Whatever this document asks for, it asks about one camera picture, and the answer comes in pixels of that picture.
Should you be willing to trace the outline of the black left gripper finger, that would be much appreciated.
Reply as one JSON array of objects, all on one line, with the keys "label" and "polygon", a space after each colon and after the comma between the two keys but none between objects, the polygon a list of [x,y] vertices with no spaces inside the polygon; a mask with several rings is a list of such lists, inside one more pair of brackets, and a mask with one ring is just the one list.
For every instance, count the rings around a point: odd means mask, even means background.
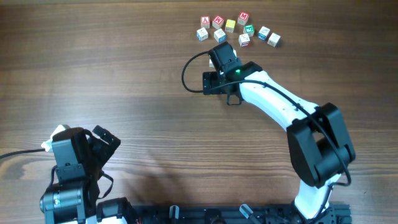
[{"label": "black left gripper finger", "polygon": [[89,137],[88,143],[98,165],[102,168],[112,156],[111,147],[104,141],[94,137]]},{"label": "black left gripper finger", "polygon": [[115,135],[111,134],[107,129],[104,129],[99,125],[97,125],[93,129],[92,133],[98,136],[97,139],[104,141],[106,144],[108,144],[111,147],[112,155],[121,144],[121,140],[119,138],[117,138]]}]

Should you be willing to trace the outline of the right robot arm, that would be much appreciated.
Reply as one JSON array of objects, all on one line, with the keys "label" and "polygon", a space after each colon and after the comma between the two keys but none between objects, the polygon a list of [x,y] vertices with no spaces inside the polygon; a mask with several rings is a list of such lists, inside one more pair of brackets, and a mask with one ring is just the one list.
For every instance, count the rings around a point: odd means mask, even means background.
[{"label": "right robot arm", "polygon": [[351,184],[348,166],[356,158],[341,111],[318,106],[276,83],[258,64],[243,64],[225,42],[207,51],[215,68],[203,74],[204,95],[235,95],[276,121],[286,132],[290,161],[300,178],[294,207],[301,219],[316,223],[338,185]]}]

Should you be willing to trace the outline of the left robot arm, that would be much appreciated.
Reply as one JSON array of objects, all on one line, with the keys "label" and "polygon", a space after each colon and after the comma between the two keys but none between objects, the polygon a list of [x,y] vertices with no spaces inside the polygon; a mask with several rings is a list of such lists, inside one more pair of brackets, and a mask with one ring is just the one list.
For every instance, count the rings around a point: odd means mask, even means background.
[{"label": "left robot arm", "polygon": [[57,126],[42,143],[56,161],[52,181],[40,199],[46,223],[139,223],[127,198],[106,200],[110,191],[102,194],[98,185],[102,177],[112,179],[103,166],[120,144],[120,139],[101,126],[92,131]]}]

